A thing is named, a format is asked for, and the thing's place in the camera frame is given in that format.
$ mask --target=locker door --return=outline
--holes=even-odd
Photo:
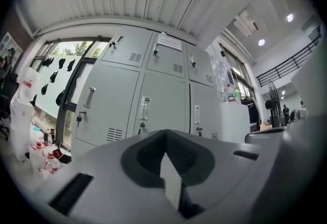
[[[142,28],[122,28],[114,38],[118,44],[108,48],[101,60],[141,67],[151,36],[152,32]]]
[[[102,80],[104,74],[110,76]],[[79,101],[79,111],[87,113],[81,114],[82,121],[76,130],[77,139],[99,146],[126,138],[138,75],[137,71],[105,65],[92,69]]]
[[[152,45],[147,69],[184,78],[183,52],[164,45],[157,45],[158,36],[157,34]]]
[[[191,83],[191,134],[217,139],[219,129],[219,99],[215,88]]]
[[[145,112],[147,119],[141,119]],[[185,131],[185,83],[170,76],[146,73],[138,102],[134,134],[142,131],[172,129]]]
[[[188,43],[186,49],[190,80],[213,87],[214,73],[208,53]]]

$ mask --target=staircase railing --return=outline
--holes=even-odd
[[[270,69],[269,71],[257,76],[257,79],[260,83],[260,86],[263,87],[267,85],[270,81],[276,81],[285,75],[291,73],[292,71],[299,69],[306,59],[311,54],[312,50],[316,47],[319,43],[318,36],[314,39],[311,43],[309,43],[306,47],[302,50],[297,52],[295,55],[287,59],[286,61],[282,62],[281,64],[277,65],[276,67]]]

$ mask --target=black vent slot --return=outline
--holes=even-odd
[[[142,55],[137,54],[135,58],[135,62],[139,62],[141,60]]]
[[[253,160],[253,161],[256,161],[257,158],[259,157],[258,154],[249,153],[249,152],[245,152],[245,151],[235,151],[233,154],[236,156],[240,156],[240,157],[249,159],[249,160]]]
[[[123,138],[123,131],[113,128],[108,128],[107,141],[114,142]]]
[[[129,58],[130,61],[135,61],[136,54],[132,53],[131,57]]]
[[[211,139],[212,140],[218,140],[218,133],[216,132],[216,133],[212,133],[211,134]]]
[[[50,202],[50,206],[64,215],[68,215],[86,187],[90,184],[92,176],[79,173],[66,187]]]
[[[173,68],[174,68],[174,71],[175,71],[175,72],[183,73],[183,66],[174,63],[174,67],[173,67]]]
[[[139,62],[139,61],[141,61],[141,58],[142,58],[142,55],[132,53],[131,56],[129,57],[129,60]]]
[[[208,83],[213,83],[213,78],[209,75],[206,75],[206,80]]]

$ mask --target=chair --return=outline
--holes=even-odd
[[[19,88],[19,84],[16,82],[17,77],[16,73],[9,74],[0,89],[0,120],[2,122],[0,131],[6,136],[6,140],[8,140],[9,128],[4,125],[3,119],[10,116],[10,101]]]

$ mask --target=paper sign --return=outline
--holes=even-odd
[[[158,36],[158,44],[182,51],[182,43],[179,40],[173,39],[171,37],[168,37],[166,35],[160,34]]]

